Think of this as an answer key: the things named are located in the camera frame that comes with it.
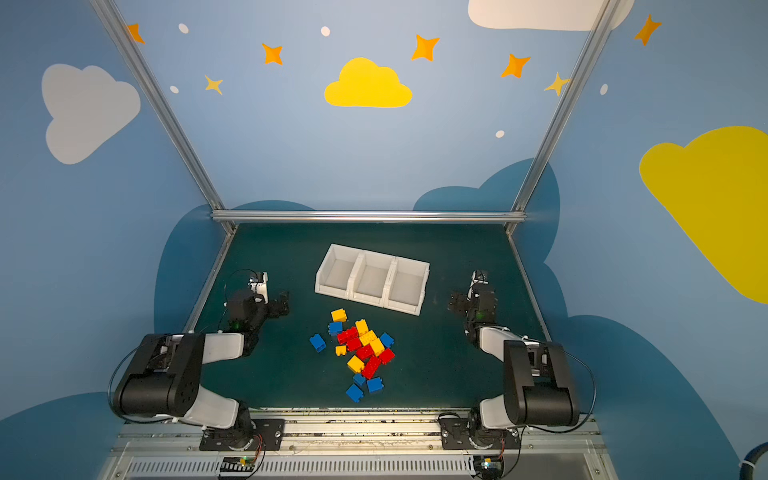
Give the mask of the yellow lego brick top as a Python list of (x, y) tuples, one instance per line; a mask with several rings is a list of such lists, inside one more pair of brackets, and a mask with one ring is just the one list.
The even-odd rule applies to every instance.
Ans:
[(332, 311), (331, 317), (334, 323), (343, 323), (348, 319), (347, 313), (344, 309), (337, 309)]

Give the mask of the yellow lego brick studs up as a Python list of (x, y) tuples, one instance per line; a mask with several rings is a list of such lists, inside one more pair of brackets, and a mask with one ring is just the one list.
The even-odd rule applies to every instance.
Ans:
[(359, 340), (363, 346), (370, 344), (377, 339), (377, 335), (374, 331), (368, 331), (359, 337)]

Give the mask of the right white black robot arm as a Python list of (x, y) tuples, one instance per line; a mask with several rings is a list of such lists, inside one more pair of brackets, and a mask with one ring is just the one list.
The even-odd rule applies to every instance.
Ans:
[(496, 321), (495, 290), (476, 282), (451, 294), (448, 309), (464, 319), (472, 346), (502, 364), (502, 393), (469, 414), (468, 437), (501, 441), (508, 432), (534, 427), (570, 433), (582, 426), (581, 407), (562, 345), (518, 335)]

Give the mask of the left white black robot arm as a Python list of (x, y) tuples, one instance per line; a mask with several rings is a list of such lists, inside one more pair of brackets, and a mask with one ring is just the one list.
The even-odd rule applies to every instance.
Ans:
[(250, 356), (265, 322), (289, 314), (290, 294), (269, 300), (240, 290), (227, 302), (228, 328), (214, 333), (148, 334), (131, 353), (108, 405), (131, 423), (175, 420), (202, 429), (202, 451), (277, 448), (252, 419), (246, 402), (221, 396), (201, 384), (207, 364)]

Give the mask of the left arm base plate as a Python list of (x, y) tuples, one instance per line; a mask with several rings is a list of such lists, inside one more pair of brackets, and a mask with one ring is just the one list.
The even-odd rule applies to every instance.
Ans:
[(237, 420), (229, 429), (205, 429), (199, 444), (204, 452), (277, 451), (281, 447), (285, 420), (279, 418)]

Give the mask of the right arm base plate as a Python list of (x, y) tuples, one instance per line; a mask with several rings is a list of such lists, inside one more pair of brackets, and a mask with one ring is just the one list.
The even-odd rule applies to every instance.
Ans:
[(458, 416), (440, 416), (439, 438), (443, 450), (516, 449), (520, 436), (510, 430), (488, 430), (473, 420)]

